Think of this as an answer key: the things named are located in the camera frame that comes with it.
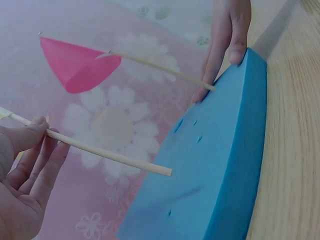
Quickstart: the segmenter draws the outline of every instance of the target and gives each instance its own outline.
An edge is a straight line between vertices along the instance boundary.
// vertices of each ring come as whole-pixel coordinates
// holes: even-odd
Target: finger
[[[225,52],[230,44],[232,34],[230,18],[222,20],[212,31],[212,34],[212,47],[202,79],[207,84],[212,84],[215,81],[224,60]],[[201,102],[207,93],[208,90],[206,88],[200,87],[193,95],[191,101],[193,103]]]
[[[18,162],[16,168],[7,175],[4,181],[12,188],[18,190],[19,187],[29,178],[40,153],[43,141],[44,137],[36,146],[27,150]]]
[[[57,145],[30,191],[30,196],[40,204],[43,210],[47,207],[51,191],[54,188],[59,171],[67,158],[69,148],[70,146],[64,142],[60,142]]]
[[[229,62],[231,64],[239,65],[245,56],[250,21],[251,13],[231,17],[232,38],[229,47]]]
[[[56,133],[58,130],[52,128],[50,129]],[[42,144],[42,148],[40,153],[38,154],[38,158],[35,162],[35,165],[29,174],[29,178],[20,186],[19,191],[24,194],[29,194],[39,173],[44,168],[46,163],[48,162],[51,154],[53,153],[54,149],[57,147],[58,140],[53,139],[49,136],[45,136],[44,142]]]
[[[37,145],[49,127],[45,117],[35,118],[29,126],[6,128],[5,135],[11,141],[14,154],[28,150]]]

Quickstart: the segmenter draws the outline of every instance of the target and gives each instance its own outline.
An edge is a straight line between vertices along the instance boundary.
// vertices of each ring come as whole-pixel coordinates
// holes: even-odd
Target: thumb
[[[29,126],[5,128],[3,131],[13,146],[14,154],[31,149],[37,145],[49,127],[45,117],[34,118]]]
[[[240,64],[245,56],[250,20],[237,17],[231,20],[232,37],[229,46],[229,62],[231,64]]]

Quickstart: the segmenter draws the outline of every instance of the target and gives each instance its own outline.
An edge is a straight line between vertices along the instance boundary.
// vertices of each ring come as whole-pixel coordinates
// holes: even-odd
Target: pink paper sail
[[[120,56],[97,58],[104,52],[47,37],[40,37],[40,44],[52,71],[71,94],[98,86],[121,63]]]

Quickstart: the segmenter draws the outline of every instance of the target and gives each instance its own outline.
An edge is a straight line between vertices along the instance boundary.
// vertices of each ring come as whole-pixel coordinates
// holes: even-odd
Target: wooden table
[[[285,0],[253,0],[249,45]],[[320,239],[320,1],[296,4],[268,59],[267,123],[247,240]]]

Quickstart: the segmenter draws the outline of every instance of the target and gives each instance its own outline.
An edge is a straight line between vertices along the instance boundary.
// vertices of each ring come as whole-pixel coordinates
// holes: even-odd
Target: fingernail
[[[240,64],[241,61],[242,61],[242,54],[238,51],[233,51],[231,52],[230,54],[230,57],[229,57],[229,62],[232,63],[232,64]]]
[[[38,116],[38,117],[35,117],[32,121],[31,121],[31,124],[34,124],[34,125],[41,125],[44,123],[44,121],[46,120],[46,118],[44,116]]]
[[[191,98],[191,102],[195,103],[197,101],[197,94],[194,93]]]

